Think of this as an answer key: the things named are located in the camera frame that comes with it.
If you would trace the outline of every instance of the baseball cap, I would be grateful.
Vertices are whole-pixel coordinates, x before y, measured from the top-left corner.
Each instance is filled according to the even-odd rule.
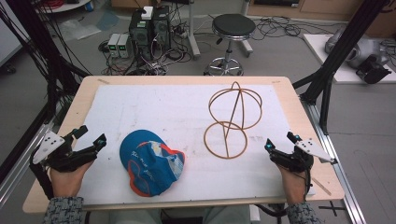
[[[140,196],[152,197],[180,178],[185,156],[168,147],[157,134],[137,130],[122,141],[120,159],[131,177],[131,189]]]

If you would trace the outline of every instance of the floor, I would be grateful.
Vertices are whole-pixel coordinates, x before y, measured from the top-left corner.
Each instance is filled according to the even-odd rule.
[[[127,11],[111,11],[106,5],[88,13],[83,9],[60,13],[59,22],[80,20],[83,25],[102,25],[103,31],[86,39],[69,40],[67,45],[81,62],[95,75],[106,69],[106,59],[98,50],[99,44],[112,33],[128,31]],[[210,33],[209,17],[197,18],[195,27],[203,25],[202,33]],[[327,26],[331,32],[342,25]],[[227,45],[216,45],[217,37],[197,35],[201,58],[187,63],[169,66],[167,76],[201,76],[205,66],[214,58],[223,55]],[[305,42],[296,37],[266,37],[264,40],[249,40],[254,49],[249,58],[235,46],[233,57],[245,67],[245,76],[282,76],[291,82],[315,72],[320,64]],[[0,162],[19,141],[40,109],[46,103],[46,82],[38,73],[29,56],[20,51],[10,62],[17,68],[15,74],[0,72]],[[332,86],[329,111],[329,133],[348,181],[367,223],[396,223],[396,104],[394,84],[340,85]],[[296,90],[302,93],[306,87]],[[24,199],[33,184],[34,176],[27,171],[21,182],[0,210],[1,223],[38,223],[43,215],[25,214],[21,210]],[[313,203],[318,215],[326,223],[349,223],[342,202]],[[261,213],[262,223],[276,223],[273,217]],[[91,223],[104,223],[106,212],[93,212]]]

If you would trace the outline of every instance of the patterned sleeve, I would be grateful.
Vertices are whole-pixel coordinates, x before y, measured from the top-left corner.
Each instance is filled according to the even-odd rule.
[[[288,207],[287,212],[291,224],[322,223],[309,203],[293,204]]]
[[[43,223],[81,223],[83,202],[80,197],[52,198]]]

